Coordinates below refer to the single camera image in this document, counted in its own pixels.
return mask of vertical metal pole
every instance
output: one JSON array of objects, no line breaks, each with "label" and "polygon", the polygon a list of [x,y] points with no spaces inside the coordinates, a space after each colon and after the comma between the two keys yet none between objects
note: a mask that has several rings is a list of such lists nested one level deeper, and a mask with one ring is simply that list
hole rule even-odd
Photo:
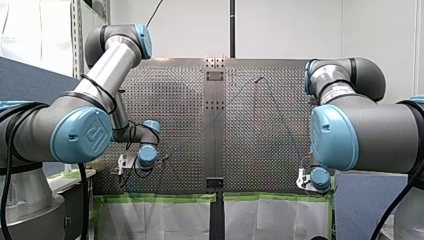
[{"label": "vertical metal pole", "polygon": [[110,24],[110,0],[104,0],[106,24]]},{"label": "vertical metal pole", "polygon": [[230,58],[236,58],[236,0],[230,0]]},{"label": "vertical metal pole", "polygon": [[209,240],[225,240],[224,193],[218,190],[216,201],[211,202],[209,219]]},{"label": "vertical metal pole", "polygon": [[84,52],[83,52],[83,36],[82,36],[82,10],[81,1],[72,0],[71,13],[72,13],[72,57],[73,57],[73,77],[81,78],[84,73]]}]

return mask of pegboard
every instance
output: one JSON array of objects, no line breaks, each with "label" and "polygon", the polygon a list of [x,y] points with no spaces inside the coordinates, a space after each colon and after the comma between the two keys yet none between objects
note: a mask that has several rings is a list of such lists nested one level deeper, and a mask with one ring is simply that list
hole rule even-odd
[{"label": "pegboard", "polygon": [[[96,194],[121,191],[155,193],[205,192],[203,80],[202,59],[145,61],[128,74],[122,89],[129,119],[142,123],[146,119],[161,124],[159,159],[148,178],[140,179],[134,172],[127,185],[111,171],[117,167],[125,144],[113,144],[94,164]],[[139,144],[129,151],[137,152]]]},{"label": "pegboard", "polygon": [[298,191],[298,168],[309,164],[312,110],[303,90],[304,65],[227,61],[225,191]]},{"label": "pegboard", "polygon": [[169,159],[146,179],[132,173],[119,188],[111,171],[125,144],[113,144],[94,164],[95,194],[204,193],[207,177],[223,177],[225,191],[297,191],[312,110],[303,92],[306,61],[221,63],[217,69],[206,59],[152,60],[129,73],[122,86],[129,118],[161,123],[159,159]]}]

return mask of wire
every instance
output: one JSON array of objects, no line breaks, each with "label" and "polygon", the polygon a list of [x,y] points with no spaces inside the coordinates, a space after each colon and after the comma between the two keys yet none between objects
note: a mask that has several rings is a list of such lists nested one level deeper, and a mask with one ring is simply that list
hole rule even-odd
[{"label": "wire", "polygon": [[308,161],[308,163],[310,163],[311,162],[311,154],[309,154],[309,155],[307,155],[307,156],[304,156],[303,158],[302,158],[302,160],[300,160],[300,166],[299,167],[303,167],[304,166],[304,162],[305,162],[305,160],[307,159],[307,158],[309,158],[309,161]]},{"label": "wire", "polygon": [[[227,103],[227,106],[229,106],[232,102],[234,102],[234,100],[236,100],[236,98],[238,98],[238,96],[241,94],[241,92],[243,91],[243,89],[247,86],[247,84],[249,84],[249,83],[252,83],[252,82],[250,82],[250,81],[247,81],[245,84],[243,84],[243,86],[241,86],[241,88],[236,92],[236,94],[234,95],[234,97],[232,97],[231,99],[230,99],[230,101],[228,101],[228,103]],[[214,119],[212,119],[212,121],[211,122],[209,122],[205,127],[203,127],[199,132],[198,132],[198,134],[201,134],[201,133],[203,133],[204,131],[206,131],[206,129],[208,129],[210,126],[212,126],[215,122],[216,122],[216,120],[218,119],[218,117],[222,114],[224,112],[224,109],[221,109],[219,112],[218,112],[218,114],[216,114],[216,116],[215,116],[215,118]],[[174,150],[172,150],[172,152],[171,153],[169,153],[168,155],[167,155],[167,159],[170,159],[171,158],[171,156],[173,155],[173,154],[175,154],[177,151],[179,151],[186,143],[188,143],[188,142],[192,142],[193,140],[191,140],[191,139],[189,139],[189,140],[184,140],[184,141],[180,141],[180,142],[178,142],[178,145],[174,148]]]},{"label": "wire", "polygon": [[150,175],[150,173],[152,173],[152,171],[153,171],[153,168],[151,168],[151,169],[149,169],[148,171],[146,171],[147,172],[147,174],[146,175],[144,175],[144,176],[141,176],[140,175],[140,173],[137,171],[137,168],[135,167],[135,162],[137,161],[137,158],[135,158],[135,160],[134,160],[134,164],[133,164],[133,168],[134,168],[134,172],[135,172],[135,174],[137,175],[137,177],[139,177],[139,178],[141,178],[141,179],[144,179],[144,178],[147,178],[149,175]]},{"label": "wire", "polygon": [[160,143],[159,134],[156,132],[156,130],[144,124],[137,124],[136,126],[142,126],[145,129],[149,130],[153,135],[155,135],[157,143],[155,143],[154,145],[158,145]]},{"label": "wire", "polygon": [[266,79],[266,78],[263,78],[263,79],[265,80],[267,90],[268,90],[268,92],[271,96],[272,102],[274,103],[275,107],[277,108],[277,112],[280,115],[281,121],[283,122],[283,125],[286,128],[286,130],[289,134],[289,137],[291,138],[291,140],[293,142],[293,147],[294,147],[294,150],[296,151],[297,157],[299,158],[299,160],[301,162],[303,162],[303,158],[302,158],[302,155],[300,154],[299,146],[297,144],[296,138],[294,137],[293,132],[291,131],[289,125],[287,124],[286,119],[284,118],[284,115],[282,114],[282,111],[280,110],[280,107],[278,106],[277,99],[275,99],[274,94],[271,90],[271,87],[269,86],[268,79]]},{"label": "wire", "polygon": [[124,183],[122,183],[121,185],[119,185],[119,188],[123,188],[123,187],[125,187],[127,185],[128,179],[131,176],[132,170],[133,170],[133,168],[131,167],[129,173],[127,174],[127,177],[125,178]]},{"label": "wire", "polygon": [[131,147],[131,145],[133,144],[133,140],[134,140],[134,138],[135,138],[135,136],[137,135],[137,126],[136,126],[136,124],[133,122],[133,121],[131,121],[131,120],[129,120],[128,121],[130,124],[132,124],[131,125],[131,128],[130,128],[130,130],[128,131],[128,142],[127,142],[127,145],[125,145],[125,150],[127,150],[128,151],[128,149],[130,149],[130,147]]},{"label": "wire", "polygon": [[7,139],[6,177],[5,177],[5,181],[4,181],[3,194],[2,194],[2,197],[1,197],[1,204],[0,204],[1,230],[3,232],[4,239],[6,239],[6,240],[12,239],[10,232],[9,232],[9,228],[7,226],[7,222],[6,222],[6,205],[7,205],[9,188],[10,188],[10,182],[11,182],[11,179],[12,179],[12,160],[13,160],[12,159],[12,157],[13,157],[13,151],[12,150],[15,149],[15,147],[14,147],[15,135],[16,135],[16,132],[18,131],[18,128],[22,125],[22,123],[25,121],[25,119],[27,119],[33,112],[35,112],[35,111],[37,111],[41,108],[47,107],[47,106],[48,105],[46,105],[44,103],[22,104],[22,105],[19,105],[17,107],[14,107],[12,109],[8,109],[0,115],[0,122],[2,122],[6,118],[12,116],[13,114],[16,114],[13,117],[14,123],[12,123],[12,124],[14,126],[11,130],[11,133],[10,133],[8,139]]},{"label": "wire", "polygon": [[[160,188],[162,186],[163,174],[165,172],[165,167],[166,167],[166,164],[167,164],[163,159],[162,159],[161,163],[162,164],[159,165],[160,166],[160,172],[159,172],[159,179],[158,179],[158,184],[157,184],[157,187],[156,187],[156,190],[155,190],[155,194],[158,194],[159,191],[160,191]],[[182,186],[181,182],[179,181],[178,175],[175,174],[175,177],[177,177],[178,183]]]},{"label": "wire", "polygon": [[89,220],[89,204],[90,199],[88,196],[88,181],[87,175],[85,174],[84,163],[78,163],[78,168],[80,170],[81,175],[81,183],[82,183],[82,231],[81,231],[81,240],[86,240],[88,235],[88,220]]},{"label": "wire", "polygon": [[96,81],[94,81],[92,78],[90,78],[89,76],[85,75],[85,74],[81,74],[81,77],[84,78],[85,80],[89,81],[91,84],[93,84],[98,90],[104,92],[112,101],[113,103],[113,108],[110,112],[108,112],[108,114],[112,114],[116,111],[116,109],[118,108],[118,104],[116,103],[115,98],[112,96],[112,94],[110,94],[108,91],[106,91],[106,89],[104,89],[102,86],[100,86]]},{"label": "wire", "polygon": [[[399,102],[401,104],[411,105],[416,110],[418,110],[421,114],[421,116],[424,117],[424,109],[421,107],[421,105],[413,103],[411,101],[402,101]],[[389,207],[386,209],[384,214],[381,216],[377,226],[374,229],[374,232],[371,236],[371,240],[377,239],[381,228],[383,227],[384,223],[386,222],[387,218],[390,216],[390,214],[393,212],[393,210],[396,208],[396,206],[402,201],[402,199],[408,194],[408,192],[412,189],[415,182],[419,181],[422,173],[424,172],[424,160],[421,159],[421,163],[417,169],[417,171],[412,175],[410,180],[408,181],[408,184],[402,189],[402,191],[396,196],[395,200],[389,205]]]},{"label": "wire", "polygon": [[147,25],[146,25],[147,28],[149,27],[150,22],[153,20],[153,17],[156,15],[156,12],[158,11],[158,9],[159,9],[160,5],[162,4],[162,2],[163,2],[163,0],[160,0],[159,3],[158,3],[158,5],[156,6],[155,11],[153,12],[152,16],[150,17],[149,21],[147,22]]},{"label": "wire", "polygon": [[412,178],[408,181],[408,184],[402,189],[402,191],[397,195],[395,200],[393,200],[390,206],[386,209],[386,211],[384,212],[383,216],[380,218],[380,221],[378,222],[377,226],[374,229],[374,232],[371,236],[371,240],[377,239],[380,233],[380,230],[383,227],[384,223],[386,222],[387,218],[390,216],[390,214],[396,208],[396,206],[402,201],[402,199],[406,196],[406,194],[408,194],[409,190],[412,189],[413,184],[415,183],[415,181],[417,181],[420,178],[423,171],[424,171],[424,161],[421,162],[420,167],[412,176]]}]

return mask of silver tube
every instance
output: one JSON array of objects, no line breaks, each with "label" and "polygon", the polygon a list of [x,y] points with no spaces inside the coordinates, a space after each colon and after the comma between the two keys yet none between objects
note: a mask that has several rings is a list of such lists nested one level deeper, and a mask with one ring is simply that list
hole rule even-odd
[{"label": "silver tube", "polygon": [[346,82],[334,82],[322,89],[319,103],[321,105],[330,103],[332,100],[345,95],[356,94],[353,88]]},{"label": "silver tube", "polygon": [[122,100],[122,94],[124,91],[119,90],[115,94],[116,111],[111,114],[112,127],[113,129],[124,129],[128,127],[128,116],[125,112],[125,104]]},{"label": "silver tube", "polygon": [[[106,52],[87,76],[114,96],[139,55],[141,55],[140,49],[132,40],[123,36],[113,36],[107,40]],[[86,79],[81,80],[74,92],[96,99],[108,110],[113,108],[111,99]]]}]

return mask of blue joint cap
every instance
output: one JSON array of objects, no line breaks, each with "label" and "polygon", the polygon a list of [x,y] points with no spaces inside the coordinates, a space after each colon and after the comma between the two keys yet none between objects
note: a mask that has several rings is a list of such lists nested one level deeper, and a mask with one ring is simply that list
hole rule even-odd
[{"label": "blue joint cap", "polygon": [[316,107],[310,122],[311,148],[315,159],[328,168],[354,169],[359,159],[356,131],[338,107]]},{"label": "blue joint cap", "polygon": [[152,40],[150,39],[149,30],[144,24],[136,24],[135,29],[137,30],[138,41],[143,52],[143,59],[152,58]]},{"label": "blue joint cap", "polygon": [[158,152],[152,144],[143,144],[140,150],[138,150],[138,163],[143,168],[153,167]]},{"label": "blue joint cap", "polygon": [[103,110],[78,108],[66,115],[50,138],[53,157],[63,163],[85,163],[98,158],[109,146],[112,124]]},{"label": "blue joint cap", "polygon": [[305,90],[305,93],[308,95],[312,95],[311,89],[310,89],[310,72],[309,70],[311,69],[312,65],[314,64],[316,60],[310,60],[306,63],[305,66],[305,76],[303,78],[303,87]]},{"label": "blue joint cap", "polygon": [[30,103],[32,101],[0,101],[0,111],[6,110],[11,107],[16,107],[24,103]]},{"label": "blue joint cap", "polygon": [[327,170],[322,167],[317,167],[312,170],[311,174],[312,185],[318,190],[327,190],[330,188],[331,178]]},{"label": "blue joint cap", "polygon": [[146,120],[143,122],[143,125],[155,130],[156,132],[160,132],[160,124],[157,121]]}]

